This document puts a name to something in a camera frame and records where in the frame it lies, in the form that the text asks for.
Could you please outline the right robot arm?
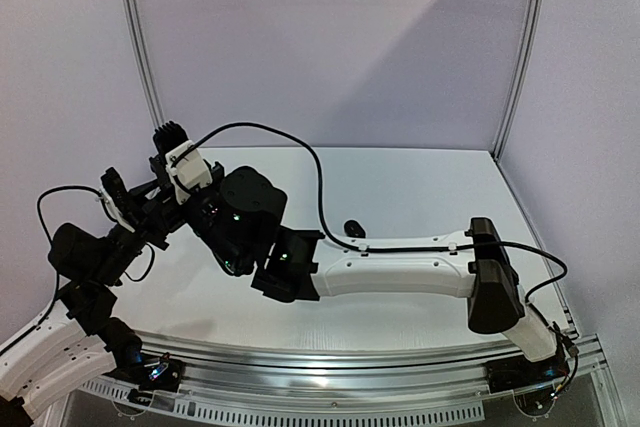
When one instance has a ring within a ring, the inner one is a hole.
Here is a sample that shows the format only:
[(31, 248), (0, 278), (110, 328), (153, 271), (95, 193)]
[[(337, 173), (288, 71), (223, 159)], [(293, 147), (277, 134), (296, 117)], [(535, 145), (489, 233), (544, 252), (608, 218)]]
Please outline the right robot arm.
[(529, 239), (515, 201), (490, 155), (481, 151), (322, 148), (208, 150), (228, 167), (249, 165), (287, 193), (287, 226), (317, 225), (317, 192), (333, 232), (357, 219), (373, 252), (346, 252), (328, 240), (315, 252), (316, 301), (281, 303), (247, 277), (222, 272), (188, 229), (175, 233), (141, 293), (149, 304), (138, 327), (207, 343), (314, 351), (400, 351), (489, 344), (501, 334), (469, 329), (466, 300), (475, 278), (466, 245), (472, 218)]

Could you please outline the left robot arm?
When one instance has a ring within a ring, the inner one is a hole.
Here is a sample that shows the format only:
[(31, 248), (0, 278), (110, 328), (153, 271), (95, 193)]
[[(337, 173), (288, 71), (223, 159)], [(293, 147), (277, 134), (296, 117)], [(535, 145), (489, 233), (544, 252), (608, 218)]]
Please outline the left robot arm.
[(52, 303), (1, 347), (1, 423), (31, 426), (56, 401), (108, 375), (143, 392), (176, 392), (185, 365), (153, 358), (140, 337), (113, 316), (112, 289), (145, 246), (165, 250), (184, 220), (174, 187), (162, 181), (126, 189), (103, 178), (98, 196), (115, 224), (94, 237), (65, 223), (48, 236), (57, 278)]

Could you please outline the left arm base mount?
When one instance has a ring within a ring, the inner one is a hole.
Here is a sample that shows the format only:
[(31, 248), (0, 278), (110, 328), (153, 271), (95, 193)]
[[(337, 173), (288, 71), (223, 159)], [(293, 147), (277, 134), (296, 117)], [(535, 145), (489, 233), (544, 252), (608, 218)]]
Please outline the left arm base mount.
[(129, 348), (116, 355), (116, 367), (105, 376), (136, 385), (139, 391), (177, 392), (186, 364), (166, 352), (160, 356)]

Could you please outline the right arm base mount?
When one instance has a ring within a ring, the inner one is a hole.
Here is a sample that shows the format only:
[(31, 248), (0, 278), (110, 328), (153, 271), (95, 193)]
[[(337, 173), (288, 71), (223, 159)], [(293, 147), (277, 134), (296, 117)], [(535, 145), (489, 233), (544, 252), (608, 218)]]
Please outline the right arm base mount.
[(516, 355), (485, 362), (483, 368), (492, 394), (545, 386), (569, 374), (569, 365), (563, 354), (539, 362), (530, 362), (524, 355)]

